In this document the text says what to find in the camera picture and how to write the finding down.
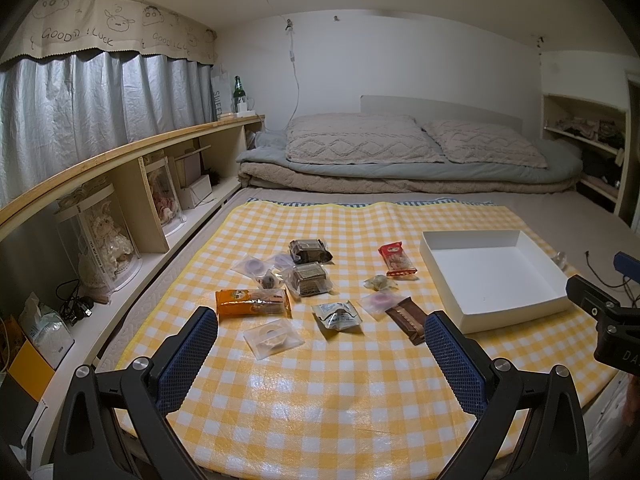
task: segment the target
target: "yellow checkered tablecloth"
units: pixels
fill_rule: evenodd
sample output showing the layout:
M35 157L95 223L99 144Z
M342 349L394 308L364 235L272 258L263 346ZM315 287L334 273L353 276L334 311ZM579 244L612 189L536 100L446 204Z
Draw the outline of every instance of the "yellow checkered tablecloth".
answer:
M150 356L177 333L203 294L255 288L230 270L242 254L267 258L295 238L322 238L334 254L327 265L334 293L292 306L305 343L256 361L242 332L273 317L220 320L211 349L182 407L168 420L201 466L240 478L413 479L436 476L475 418L460 410L426 345L413 346L391 320L362 309L362 333L322 335L310 305L370 294L362 282L386 270L377 248L402 240L418 279L400 283L425 312L442 308L420 257L422 231L522 229L548 254L552 248L501 206L377 203L290 207L249 202L231 212L194 256L128 345L118 368ZM533 322L474 335L492 357L519 369L569 367L581 403L613 370L594 361L593 321L572 308ZM133 433L129 417L121 424ZM502 453L513 449L524 422L519 413Z

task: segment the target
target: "shelf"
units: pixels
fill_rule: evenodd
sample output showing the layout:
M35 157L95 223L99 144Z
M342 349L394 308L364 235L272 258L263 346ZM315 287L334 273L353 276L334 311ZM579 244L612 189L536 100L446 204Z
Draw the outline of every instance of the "shelf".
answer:
M559 130L558 128L551 128L550 126L545 126L545 130L548 132L553 132L555 134L565 136L565 137L569 137L571 139L579 140L580 142L584 142L585 144L594 146L600 150L603 150L604 152L611 153L613 155L617 155L619 151L616 148L609 146L608 144L604 144L603 142L597 142L596 140L591 140L585 137L570 134L569 132L564 132L562 130Z
M189 128L130 142L114 150L109 150L84 160L32 187L3 208L0 208L0 240L3 240L25 220L54 200L72 192L76 187L96 176L113 170L126 162L135 160L139 156L162 150L186 140L203 136L218 140L220 137L212 134L241 128L242 126L249 127L252 125L251 128L259 128L263 117L230 118L215 123L198 124L197 126L190 126Z
M580 182L586 187L600 193L603 197L608 198L613 203L618 201L618 190L609 184L605 184L599 178L583 174L580 178Z
M116 325L126 315L145 287L160 273L164 264L239 188L240 183L237 177L226 178L214 187L211 195L205 199L210 202L201 203L195 209L184 211L185 224L166 238L169 251L164 254L143 253L142 268L127 285L111 295L111 303L96 304L90 317L80 320L71 327L70 332L75 342L62 359L40 401L46 404L46 409L33 432L31 459L33 467L38 467L49 460L62 404L76 368L93 362Z

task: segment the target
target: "curtain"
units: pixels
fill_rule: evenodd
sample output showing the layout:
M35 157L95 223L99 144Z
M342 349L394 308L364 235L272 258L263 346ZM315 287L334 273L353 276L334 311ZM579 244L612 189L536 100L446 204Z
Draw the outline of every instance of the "curtain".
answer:
M0 66L0 206L92 156L215 120L211 69L97 50Z

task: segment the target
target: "blue gripper pad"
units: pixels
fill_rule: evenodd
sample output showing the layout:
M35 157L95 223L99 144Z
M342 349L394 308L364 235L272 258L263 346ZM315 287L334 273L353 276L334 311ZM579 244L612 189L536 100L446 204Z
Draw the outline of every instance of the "blue gripper pad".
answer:
M162 416L180 408L218 337L218 318L207 309L158 377L156 408Z
M480 418L487 406L484 379L435 314L427 316L424 322L424 341L453 390L462 411Z

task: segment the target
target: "white box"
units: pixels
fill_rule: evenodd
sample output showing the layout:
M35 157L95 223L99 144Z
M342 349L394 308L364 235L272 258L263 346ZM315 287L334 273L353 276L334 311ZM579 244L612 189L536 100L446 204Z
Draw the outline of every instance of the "white box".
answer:
M193 209L211 194L209 175L203 175L189 187L178 190L178 199L182 209Z
M468 334L562 312L567 277L524 232L423 232L420 254L447 315Z

